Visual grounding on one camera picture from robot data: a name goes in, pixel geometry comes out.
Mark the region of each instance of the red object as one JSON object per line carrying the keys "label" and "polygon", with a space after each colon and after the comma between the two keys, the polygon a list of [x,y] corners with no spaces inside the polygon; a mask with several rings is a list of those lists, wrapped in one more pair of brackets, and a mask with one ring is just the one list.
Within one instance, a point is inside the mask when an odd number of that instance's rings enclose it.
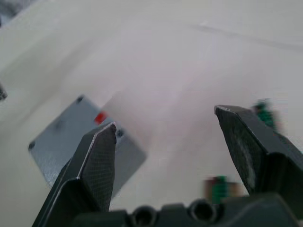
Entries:
{"label": "red object", "polygon": [[98,116],[95,118],[95,122],[97,124],[101,124],[105,119],[107,118],[107,114],[102,111],[101,113],[98,114]]}

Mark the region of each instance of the white table surface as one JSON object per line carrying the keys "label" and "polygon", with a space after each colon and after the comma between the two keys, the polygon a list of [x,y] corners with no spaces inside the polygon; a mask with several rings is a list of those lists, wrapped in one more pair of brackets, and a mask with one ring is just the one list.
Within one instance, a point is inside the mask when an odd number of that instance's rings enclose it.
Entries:
{"label": "white table surface", "polygon": [[270,98],[303,148],[299,0],[45,0],[0,30],[1,226],[31,226],[49,193],[27,151],[80,94],[126,127],[147,161],[111,209],[189,204],[232,163],[214,105]]}

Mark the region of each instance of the green object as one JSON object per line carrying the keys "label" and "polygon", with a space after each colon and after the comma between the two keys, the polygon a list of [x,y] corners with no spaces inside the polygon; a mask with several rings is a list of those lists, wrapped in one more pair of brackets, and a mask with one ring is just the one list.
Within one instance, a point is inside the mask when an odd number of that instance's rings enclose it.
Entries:
{"label": "green object", "polygon": [[212,203],[219,204],[221,199],[229,196],[229,185],[225,176],[213,178]]}
{"label": "green object", "polygon": [[269,110],[268,102],[266,100],[258,101],[255,109],[259,119],[273,130],[276,130],[273,113]]}

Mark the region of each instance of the gray metal plate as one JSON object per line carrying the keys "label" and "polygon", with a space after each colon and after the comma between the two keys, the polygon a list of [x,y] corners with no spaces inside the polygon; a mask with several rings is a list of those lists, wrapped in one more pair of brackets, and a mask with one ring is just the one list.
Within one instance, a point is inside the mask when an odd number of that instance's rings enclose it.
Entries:
{"label": "gray metal plate", "polygon": [[[29,145],[29,152],[50,187],[53,186],[61,169],[74,155],[83,135],[98,127],[94,120],[99,113],[100,110],[88,99],[80,97]],[[108,117],[100,124],[100,127],[112,121]],[[118,193],[145,159],[145,154],[126,134],[117,136],[112,197]]]}

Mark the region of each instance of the blurry object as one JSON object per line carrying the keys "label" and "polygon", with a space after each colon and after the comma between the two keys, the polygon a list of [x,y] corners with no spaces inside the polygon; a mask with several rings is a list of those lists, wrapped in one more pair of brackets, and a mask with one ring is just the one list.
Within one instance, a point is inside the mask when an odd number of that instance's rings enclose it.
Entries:
{"label": "blurry object", "polygon": [[[49,187],[56,181],[61,169],[73,157],[84,134],[95,128],[103,128],[113,122],[87,98],[80,96],[55,119],[28,146]],[[146,156],[116,124],[115,196],[127,180],[145,161]]]}
{"label": "blurry object", "polygon": [[269,107],[269,100],[263,99],[258,100],[257,104],[254,106],[256,115],[258,118],[263,121],[268,127],[272,128],[273,130],[277,130],[276,123],[274,119],[274,115],[272,110]]}
{"label": "blurry object", "polygon": [[8,94],[6,93],[4,87],[0,84],[0,101],[6,99]]}
{"label": "blurry object", "polygon": [[220,204],[222,199],[241,196],[239,184],[228,182],[226,176],[212,177],[205,180],[205,198],[212,204]]}

